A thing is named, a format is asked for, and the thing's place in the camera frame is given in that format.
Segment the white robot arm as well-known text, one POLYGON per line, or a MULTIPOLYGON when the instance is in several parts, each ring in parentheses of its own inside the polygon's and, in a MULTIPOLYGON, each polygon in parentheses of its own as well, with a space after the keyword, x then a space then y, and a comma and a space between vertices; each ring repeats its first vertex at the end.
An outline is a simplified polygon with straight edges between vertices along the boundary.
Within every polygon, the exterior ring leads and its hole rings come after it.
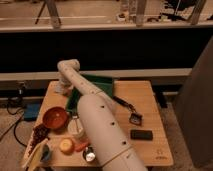
POLYGON ((73 85, 82 96, 77 113, 103 171, 148 171, 115 116, 115 105, 103 90, 84 78, 77 59, 57 64, 63 88, 73 85))

